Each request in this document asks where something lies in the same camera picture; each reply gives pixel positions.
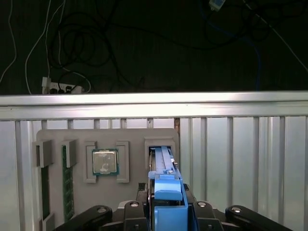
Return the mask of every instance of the cpu chip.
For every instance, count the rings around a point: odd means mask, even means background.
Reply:
[[[94,175],[118,174],[117,149],[99,149],[92,151]]]

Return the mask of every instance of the white cable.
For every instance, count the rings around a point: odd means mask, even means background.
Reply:
[[[50,78],[50,67],[49,67],[49,59],[48,59],[48,47],[47,47],[47,37],[48,37],[48,29],[49,29],[49,25],[52,22],[54,16],[56,15],[56,13],[58,12],[58,10],[63,6],[64,1],[62,2],[62,4],[56,9],[56,11],[53,13],[50,21],[47,24],[47,28],[46,28],[46,36],[45,36],[45,47],[46,47],[46,56],[47,56],[47,67],[48,67],[48,75],[47,78]]]
[[[28,64],[28,60],[30,58],[31,53],[33,52],[34,48],[37,46],[38,42],[40,41],[40,39],[44,36],[45,31],[46,31],[46,27],[47,27],[47,21],[48,21],[48,15],[49,15],[49,9],[50,9],[50,4],[51,4],[51,0],[49,0],[49,4],[48,4],[48,9],[47,9],[47,14],[46,14],[46,21],[45,21],[45,26],[44,26],[44,30],[43,33],[40,35],[40,37],[38,38],[37,42],[34,44],[34,46],[32,47],[29,55],[26,58],[26,62],[25,62],[25,77],[26,77],[26,84],[27,84],[27,88],[28,88],[28,92],[30,95],[32,95],[30,87],[29,87],[29,83],[28,83],[28,76],[27,76],[27,64]]]
[[[243,0],[244,4],[250,9],[251,7],[246,3],[245,0]],[[281,41],[287,46],[287,48],[290,50],[290,52],[294,55],[294,57],[299,61],[299,63],[305,68],[305,70],[308,72],[308,68],[303,64],[303,62],[299,59],[299,57],[295,54],[295,52],[292,50],[292,48],[289,46],[289,44],[283,39],[283,37],[267,22],[265,19],[263,19],[260,15],[257,13],[255,14],[258,18],[260,18],[265,24],[267,24],[274,32],[275,34],[281,39]]]
[[[62,18],[63,18],[64,9],[65,9],[65,4],[66,4],[66,0],[63,1],[63,7],[62,7],[62,12],[61,12],[59,24],[61,23]],[[59,64],[61,65],[61,34],[60,34],[60,31],[58,31],[58,38],[59,38],[59,53],[58,53],[58,60],[59,60]],[[70,70],[68,70],[68,69],[65,68],[65,67],[63,67],[63,70],[71,72]],[[80,74],[80,73],[78,73],[78,72],[74,72],[74,71],[73,71],[72,73],[74,73],[74,74],[76,74],[76,75],[78,75],[78,76],[84,78],[84,79],[88,82],[88,84],[89,84],[89,90],[88,90],[87,92],[85,92],[85,93],[89,93],[89,92],[91,91],[91,87],[92,87],[90,81],[89,81],[84,75],[82,75],[82,74]]]
[[[16,61],[16,58],[17,58],[16,43],[15,43],[15,38],[14,38],[12,26],[11,26],[12,13],[13,13],[13,0],[11,0],[11,9],[10,9],[8,23],[9,23],[9,28],[10,28],[11,36],[12,36],[12,39],[13,39],[13,46],[14,46],[14,54],[15,54],[15,56],[14,56],[13,60],[11,61],[11,63],[7,66],[7,68],[2,73],[1,78],[0,78],[0,83],[2,82],[2,79],[3,79],[4,75],[5,75],[5,73],[9,70],[9,68],[13,65],[13,63]]]

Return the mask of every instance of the power strip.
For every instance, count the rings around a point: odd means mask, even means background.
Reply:
[[[75,85],[60,83],[60,88],[65,91],[66,87],[73,88]],[[49,94],[50,89],[59,89],[58,83],[51,82],[50,78],[43,77],[42,79],[42,94]],[[84,89],[81,86],[75,87],[75,89],[71,92],[72,94],[82,94]]]

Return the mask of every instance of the screw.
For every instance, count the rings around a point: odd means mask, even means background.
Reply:
[[[241,209],[237,208],[237,207],[233,207],[231,210],[236,212],[236,213],[240,213],[241,212]]]
[[[130,203],[130,206],[132,206],[132,207],[137,207],[138,205],[139,205],[138,202],[132,202],[132,203]]]
[[[205,207],[205,206],[206,206],[206,203],[204,203],[204,202],[199,202],[198,205],[199,205],[200,207]]]
[[[97,209],[97,212],[104,213],[104,212],[106,212],[106,209],[101,207],[101,208]]]

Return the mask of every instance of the aluminum rail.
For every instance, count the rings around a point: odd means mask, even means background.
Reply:
[[[1,96],[0,106],[308,101],[308,91]]]
[[[0,120],[308,116],[308,92],[0,97]]]

